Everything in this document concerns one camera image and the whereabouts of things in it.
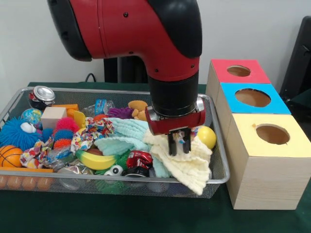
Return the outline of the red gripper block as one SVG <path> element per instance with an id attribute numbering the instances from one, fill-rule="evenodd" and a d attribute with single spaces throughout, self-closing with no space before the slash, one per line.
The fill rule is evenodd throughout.
<path id="1" fill-rule="evenodd" d="M 177 146 L 172 131 L 183 129 L 183 152 L 191 151 L 191 129 L 205 122 L 206 111 L 191 113 L 185 116 L 160 118 L 154 110 L 145 110 L 150 132 L 153 135 L 168 134 L 169 155 L 176 156 Z"/>

